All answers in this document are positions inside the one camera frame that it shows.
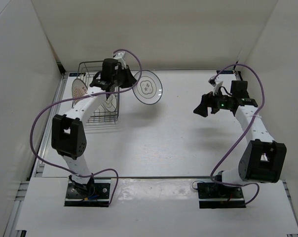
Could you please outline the white plate dark rim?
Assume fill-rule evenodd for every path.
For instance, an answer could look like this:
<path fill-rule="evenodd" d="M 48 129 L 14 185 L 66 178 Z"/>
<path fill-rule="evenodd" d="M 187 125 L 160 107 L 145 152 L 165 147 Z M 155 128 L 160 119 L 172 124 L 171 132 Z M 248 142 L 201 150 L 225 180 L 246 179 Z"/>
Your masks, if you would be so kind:
<path fill-rule="evenodd" d="M 115 113 L 117 111 L 117 97 L 112 94 L 108 99 L 101 105 L 105 112 Z"/>

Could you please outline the orange sunburst pattern plate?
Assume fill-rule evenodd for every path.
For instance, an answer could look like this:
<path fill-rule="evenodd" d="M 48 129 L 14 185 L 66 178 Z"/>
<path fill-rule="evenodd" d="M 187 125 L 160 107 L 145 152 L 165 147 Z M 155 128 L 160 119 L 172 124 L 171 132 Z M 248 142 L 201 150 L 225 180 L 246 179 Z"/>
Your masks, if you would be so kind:
<path fill-rule="evenodd" d="M 72 83 L 72 97 L 74 98 L 74 103 L 76 104 L 87 92 L 87 85 L 81 79 L 75 79 Z"/>

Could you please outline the white plate green rim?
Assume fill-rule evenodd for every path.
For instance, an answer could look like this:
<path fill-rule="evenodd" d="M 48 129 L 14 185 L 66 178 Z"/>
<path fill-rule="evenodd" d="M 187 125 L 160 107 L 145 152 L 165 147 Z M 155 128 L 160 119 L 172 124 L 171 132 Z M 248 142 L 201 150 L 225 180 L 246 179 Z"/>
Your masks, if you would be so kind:
<path fill-rule="evenodd" d="M 146 105 L 158 103 L 163 94 L 161 80 L 154 72 L 149 70 L 142 71 L 139 82 L 132 90 L 135 97 Z"/>

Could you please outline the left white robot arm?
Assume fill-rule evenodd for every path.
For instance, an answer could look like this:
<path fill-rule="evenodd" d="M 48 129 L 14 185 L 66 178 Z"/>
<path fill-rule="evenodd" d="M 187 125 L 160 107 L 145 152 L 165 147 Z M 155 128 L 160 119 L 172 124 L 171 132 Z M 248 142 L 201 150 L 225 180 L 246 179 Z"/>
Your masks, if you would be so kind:
<path fill-rule="evenodd" d="M 52 148 L 74 172 L 70 175 L 70 181 L 85 198 L 94 194 L 95 186 L 83 155 L 87 146 L 84 126 L 95 110 L 112 94 L 120 89 L 129 89 L 136 82 L 122 54 L 107 58 L 89 85 L 81 79 L 73 81 L 74 106 L 63 115 L 55 115 L 52 120 Z"/>

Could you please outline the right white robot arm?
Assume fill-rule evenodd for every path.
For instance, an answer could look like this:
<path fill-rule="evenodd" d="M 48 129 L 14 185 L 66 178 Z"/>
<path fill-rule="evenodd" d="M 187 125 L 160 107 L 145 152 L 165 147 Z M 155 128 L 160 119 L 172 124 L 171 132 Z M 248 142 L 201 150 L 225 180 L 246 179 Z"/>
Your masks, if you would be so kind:
<path fill-rule="evenodd" d="M 247 92 L 247 82 L 232 81 L 228 95 L 221 92 L 223 81 L 211 78 L 209 83 L 213 91 L 202 95 L 201 103 L 193 112 L 205 118 L 219 110 L 231 111 L 242 127 L 242 137 L 247 141 L 238 166 L 221 171 L 214 177 L 213 193 L 223 198 L 230 192 L 230 186 L 278 182 L 287 148 L 285 144 L 276 142 L 265 128 L 257 113 L 259 107 Z"/>

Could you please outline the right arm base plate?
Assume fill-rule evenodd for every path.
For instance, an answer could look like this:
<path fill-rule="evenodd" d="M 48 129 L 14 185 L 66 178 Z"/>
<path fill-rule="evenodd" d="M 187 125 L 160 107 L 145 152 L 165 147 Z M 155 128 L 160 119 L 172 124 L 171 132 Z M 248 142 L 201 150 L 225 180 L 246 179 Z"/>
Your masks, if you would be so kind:
<path fill-rule="evenodd" d="M 212 182 L 198 182 L 200 209 L 245 208 L 242 189 Z"/>

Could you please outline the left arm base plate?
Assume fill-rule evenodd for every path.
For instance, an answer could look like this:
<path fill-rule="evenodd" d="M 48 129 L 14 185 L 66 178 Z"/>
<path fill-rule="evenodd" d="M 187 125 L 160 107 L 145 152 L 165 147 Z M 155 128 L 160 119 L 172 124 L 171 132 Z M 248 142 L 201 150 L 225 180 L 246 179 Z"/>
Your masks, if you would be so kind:
<path fill-rule="evenodd" d="M 111 181 L 95 179 L 88 193 L 81 194 L 71 181 L 68 182 L 65 207 L 109 207 Z"/>

